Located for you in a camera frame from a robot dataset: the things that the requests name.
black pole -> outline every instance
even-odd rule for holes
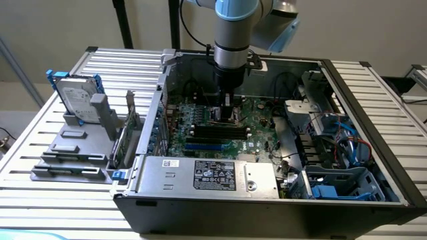
[[[124,48],[133,49],[125,1],[124,0],[112,0],[112,5],[115,8],[115,13],[117,14],[117,20],[119,20]]]
[[[180,0],[168,0],[168,21],[171,27],[172,48],[180,49]]]

green circuit board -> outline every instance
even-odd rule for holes
[[[195,157],[211,159],[237,159],[239,155],[253,155],[257,162],[271,163],[269,152],[265,149],[265,142],[272,148],[277,142],[275,124],[271,122],[271,106],[268,100],[256,97],[247,97],[235,107],[237,118],[233,123],[217,123],[211,119],[212,107],[196,105],[179,96],[171,97],[169,105],[169,157]],[[249,128],[251,136],[247,140],[224,139],[221,150],[191,150],[185,149],[187,138],[192,138],[192,125],[216,126],[227,128]]]

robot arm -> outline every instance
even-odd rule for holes
[[[281,52],[297,29],[296,0],[188,0],[216,12],[215,81],[223,98],[244,80],[249,45]]]

metal rack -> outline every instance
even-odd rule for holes
[[[161,74],[160,59],[160,51],[98,48],[84,54],[70,73],[100,74],[111,107],[119,115],[127,113],[127,89],[133,90],[136,111],[145,116]],[[395,102],[392,91],[371,67],[363,67],[359,62],[332,63],[427,197],[427,138],[419,120],[412,119],[404,106]],[[0,161],[0,228],[56,233],[68,239],[143,239],[132,232],[116,208],[109,185],[29,179],[30,169],[62,127],[64,111],[54,93]],[[427,236],[425,225],[427,217],[419,217],[405,225],[379,227],[359,240],[421,240]]]

warning label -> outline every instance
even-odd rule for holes
[[[195,161],[192,186],[197,190],[236,191],[235,163]]]

